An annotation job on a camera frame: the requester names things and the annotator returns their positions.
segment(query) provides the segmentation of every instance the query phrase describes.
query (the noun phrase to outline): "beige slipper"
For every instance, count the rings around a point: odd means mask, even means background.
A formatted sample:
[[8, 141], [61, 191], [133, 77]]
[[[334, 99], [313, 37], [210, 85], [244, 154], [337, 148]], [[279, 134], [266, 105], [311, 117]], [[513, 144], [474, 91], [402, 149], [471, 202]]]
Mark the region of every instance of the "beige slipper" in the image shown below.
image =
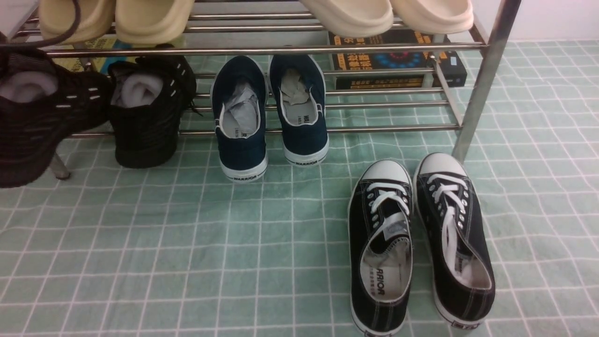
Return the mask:
[[471, 0], [391, 0], [401, 20], [426, 34], [454, 34], [472, 28]]
[[117, 0], [116, 35], [125, 43], [160, 44], [187, 27], [194, 0]]
[[341, 37], [370, 37], [393, 25], [389, 0], [299, 0], [323, 26]]
[[[79, 28], [62, 44], [93, 40], [106, 34], [114, 19], [116, 0], [79, 0], [81, 23]], [[72, 0], [40, 0], [38, 7], [40, 30], [44, 39], [66, 32], [75, 21]]]

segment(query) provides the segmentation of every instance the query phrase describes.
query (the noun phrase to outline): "shoelace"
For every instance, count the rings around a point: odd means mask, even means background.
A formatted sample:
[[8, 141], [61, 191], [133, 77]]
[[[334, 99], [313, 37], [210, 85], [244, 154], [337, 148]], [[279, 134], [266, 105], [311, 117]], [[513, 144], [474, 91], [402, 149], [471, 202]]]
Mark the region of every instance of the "shoelace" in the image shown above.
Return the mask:
[[[374, 197], [374, 193], [370, 192], [375, 188], [392, 188], [399, 190], [402, 194], [406, 194], [406, 189], [403, 186], [395, 184], [395, 183], [386, 183], [386, 182], [374, 182], [371, 183], [367, 188], [366, 192], [369, 192], [369, 195], [366, 196], [367, 199], [372, 199]], [[379, 196], [376, 199], [370, 201], [368, 205], [370, 206], [370, 214], [373, 215], [372, 221], [375, 221], [373, 227], [377, 228], [380, 224], [379, 214], [376, 213], [376, 210], [385, 200], [395, 200], [400, 204], [400, 207], [406, 214], [406, 216], [410, 216], [410, 208], [408, 207], [408, 199], [407, 197], [399, 196], [395, 191], [382, 192], [379, 191]]]
[[[428, 178], [428, 181], [426, 183], [430, 184], [435, 179], [443, 179], [457, 184], [440, 184], [439, 188], [437, 188], [437, 190], [433, 192], [432, 197], [435, 200], [435, 204], [438, 204], [437, 210], [440, 211], [441, 216], [443, 216], [442, 206], [439, 202], [441, 196], [445, 195], [454, 201], [454, 206], [446, 204], [447, 212], [444, 214], [443, 226], [441, 228], [441, 249], [445, 258], [445, 263], [447, 263], [449, 270], [451, 270], [454, 276], [460, 277], [456, 274], [454, 266], [456, 252], [458, 250], [458, 228], [464, 228], [463, 221], [465, 220], [464, 215], [466, 214], [466, 206], [468, 206], [468, 201], [466, 201], [466, 199], [460, 200], [459, 197], [455, 194], [455, 191], [459, 191], [459, 186], [462, 186], [464, 188], [464, 197], [468, 197], [468, 185], [466, 185], [466, 183], [462, 179], [446, 176], [445, 174], [433, 174]], [[431, 185], [429, 191], [433, 191], [434, 187], [435, 185]], [[454, 220], [456, 207], [459, 209], [460, 212], [459, 220], [457, 222]]]

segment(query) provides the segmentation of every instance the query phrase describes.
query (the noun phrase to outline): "box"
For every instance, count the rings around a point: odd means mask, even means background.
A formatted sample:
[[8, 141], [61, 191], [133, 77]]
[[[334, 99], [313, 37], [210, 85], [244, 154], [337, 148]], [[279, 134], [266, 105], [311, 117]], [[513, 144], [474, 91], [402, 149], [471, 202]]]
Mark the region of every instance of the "box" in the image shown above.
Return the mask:
[[[329, 44], [336, 46], [376, 45], [388, 43], [430, 43], [432, 35], [421, 34], [409, 29], [394, 29], [370, 38], [342, 38], [329, 32]], [[423, 68], [428, 62], [426, 53], [375, 53], [375, 54], [334, 54], [332, 67], [334, 70], [385, 70]], [[441, 69], [450, 87], [464, 86], [466, 68], [456, 52], [438, 54]], [[435, 75], [433, 86], [440, 86]], [[418, 88], [422, 86], [423, 74], [414, 75], [356, 75], [338, 76], [335, 78], [337, 90], [351, 89], [389, 89]]]

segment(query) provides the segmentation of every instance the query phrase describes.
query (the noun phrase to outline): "sneaker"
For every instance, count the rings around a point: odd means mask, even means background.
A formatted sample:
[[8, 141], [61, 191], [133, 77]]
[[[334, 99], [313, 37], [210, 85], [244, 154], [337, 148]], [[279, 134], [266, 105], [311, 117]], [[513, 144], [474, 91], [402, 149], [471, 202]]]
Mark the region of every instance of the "sneaker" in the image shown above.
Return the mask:
[[495, 299], [495, 278], [472, 181], [450, 155], [431, 154], [414, 175], [415, 208], [426, 227], [433, 296], [452, 326], [475, 329]]
[[322, 70], [309, 55], [275, 55], [268, 78], [283, 128], [285, 158], [296, 166], [319, 164], [329, 151]]
[[404, 322], [412, 281], [412, 186], [395, 161], [372, 164], [349, 202], [352, 317], [369, 336], [397, 333]]
[[230, 59], [210, 89], [220, 166], [233, 182], [253, 182], [266, 172], [265, 105], [268, 89], [260, 65], [247, 56]]
[[72, 73], [41, 50], [0, 52], [0, 188], [26, 185], [58, 144], [107, 121], [112, 88], [99, 73]]
[[181, 116], [195, 96], [195, 75], [187, 60], [144, 56], [135, 63], [115, 62], [108, 73], [116, 87], [108, 111], [116, 160], [132, 169], [164, 164], [177, 150]]

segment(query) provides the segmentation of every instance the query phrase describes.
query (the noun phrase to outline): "metal shoe rack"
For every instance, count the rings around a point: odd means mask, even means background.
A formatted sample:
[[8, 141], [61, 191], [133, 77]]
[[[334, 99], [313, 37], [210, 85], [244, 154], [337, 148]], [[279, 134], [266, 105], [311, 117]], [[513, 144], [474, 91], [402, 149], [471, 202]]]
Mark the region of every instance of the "metal shoe rack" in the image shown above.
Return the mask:
[[[495, 73], [499, 67], [507, 39], [520, 6], [521, 0], [501, 0], [497, 17], [491, 34], [487, 37], [481, 24], [475, 20], [470, 35], [473, 38], [472, 43], [444, 43], [444, 35], [433, 36], [430, 44], [384, 44], [376, 46], [311, 46], [311, 47], [272, 47], [272, 48], [221, 48], [221, 49], [127, 49], [127, 50], [93, 50], [85, 49], [84, 44], [76, 45], [73, 50], [50, 50], [48, 55], [52, 58], [80, 58], [81, 64], [85, 67], [92, 67], [90, 58], [110, 57], [110, 56], [144, 56], [156, 54], [168, 55], [273, 55], [273, 54], [337, 54], [337, 53], [395, 53], [395, 52], [430, 52], [429, 64], [425, 68], [396, 69], [396, 70], [360, 70], [360, 71], [325, 71], [325, 76], [355, 76], [361, 74], [424, 74], [422, 88], [401, 88], [401, 89], [370, 89], [370, 90], [334, 90], [328, 91], [330, 96], [352, 96], [352, 95], [395, 95], [395, 94], [443, 94], [444, 100], [432, 101], [413, 101], [400, 103], [356, 103], [356, 104], [328, 104], [328, 110], [346, 110], [346, 109], [397, 109], [397, 114], [401, 114], [400, 108], [418, 108], [431, 106], [446, 106], [450, 111], [449, 116], [452, 120], [448, 124], [417, 124], [417, 125], [388, 125], [388, 126], [370, 126], [370, 127], [337, 127], [329, 128], [330, 133], [393, 133], [409, 131], [442, 131], [454, 130], [458, 133], [458, 138], [453, 149], [453, 156], [463, 161], [470, 143], [474, 137], [480, 115], [485, 106], [489, 95], [491, 85], [495, 79]], [[288, 20], [289, 23], [265, 25], [264, 20]], [[190, 26], [186, 28], [185, 33], [215, 33], [215, 32], [308, 32], [325, 31], [326, 29], [319, 23], [294, 23], [294, 20], [314, 19], [308, 12], [302, 13], [251, 13], [251, 14], [193, 14], [190, 21], [215, 21], [215, 20], [246, 20], [254, 21], [254, 25], [216, 25], [216, 26]], [[37, 28], [39, 20], [35, 17], [30, 18], [22, 26], [21, 30], [15, 35], [15, 38], [22, 40], [32, 35], [39, 35]], [[395, 22], [392, 29], [408, 29], [401, 22]], [[476, 78], [474, 89], [466, 111], [462, 113], [452, 93], [449, 91], [447, 81], [435, 61], [435, 53], [447, 50], [479, 50], [483, 56], [480, 71]], [[439, 78], [441, 87], [432, 88], [433, 75]], [[210, 79], [215, 74], [199, 73], [198, 79]], [[197, 94], [196, 99], [207, 99], [209, 94]], [[267, 110], [275, 110], [276, 106], [267, 106]], [[199, 112], [211, 112], [209, 107], [197, 107]], [[181, 130], [181, 136], [210, 136], [213, 130]], [[280, 133], [281, 129], [270, 129], [268, 133]], [[91, 139], [100, 137], [110, 137], [110, 133], [81, 133], [75, 134], [75, 139]], [[67, 179], [70, 176], [68, 169], [58, 155], [54, 156], [50, 169], [58, 179]]]

